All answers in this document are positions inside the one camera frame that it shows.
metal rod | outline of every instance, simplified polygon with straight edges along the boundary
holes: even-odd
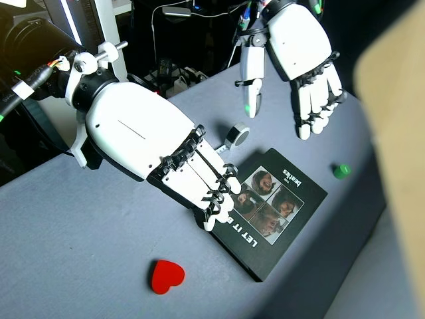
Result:
[[[117,48],[117,50],[122,50],[126,46],[128,46],[128,42],[122,41],[121,43],[118,43],[115,47]],[[104,52],[96,54],[94,57],[96,58],[97,61],[99,61],[99,60],[102,60],[103,58],[106,58],[107,56],[108,56],[107,52],[104,51]]]

led light strip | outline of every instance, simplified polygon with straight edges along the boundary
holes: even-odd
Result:
[[[72,18],[69,6],[66,3],[66,0],[60,0],[60,3],[62,3],[62,7],[64,8],[66,18],[68,19],[69,26],[71,28],[72,34],[74,35],[74,39],[79,45],[81,45],[80,36],[78,35],[77,28],[75,27],[74,19]]]

white robotic hand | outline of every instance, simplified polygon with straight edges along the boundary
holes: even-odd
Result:
[[[306,140],[310,131],[323,131],[336,105],[346,99],[333,65],[339,54],[332,52],[316,18],[296,1],[264,0],[259,7],[266,28],[241,33],[250,37],[242,45],[242,81],[235,85],[244,85],[245,110],[249,117],[255,117],[264,77],[265,46],[282,80],[293,84],[298,102],[294,108],[297,130],[299,137]]]
[[[138,181],[146,179],[193,209],[205,230],[211,231],[215,221],[225,223],[233,209],[230,193],[240,193],[236,168],[224,164],[203,139],[203,126],[195,127],[156,93],[135,83],[117,82],[108,70],[98,69],[98,56],[76,56],[66,91],[67,101],[79,111],[82,132],[71,147],[78,163],[83,167],[87,163],[82,146],[88,138],[118,169]]]

beige object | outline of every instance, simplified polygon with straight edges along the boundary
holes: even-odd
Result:
[[[375,131],[393,219],[425,314],[425,1],[363,54],[355,84]]]

heart-shaped object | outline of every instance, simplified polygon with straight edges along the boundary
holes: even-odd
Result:
[[[172,286],[179,286],[185,279],[185,270],[171,261],[157,261],[152,276],[152,289],[165,294]]]

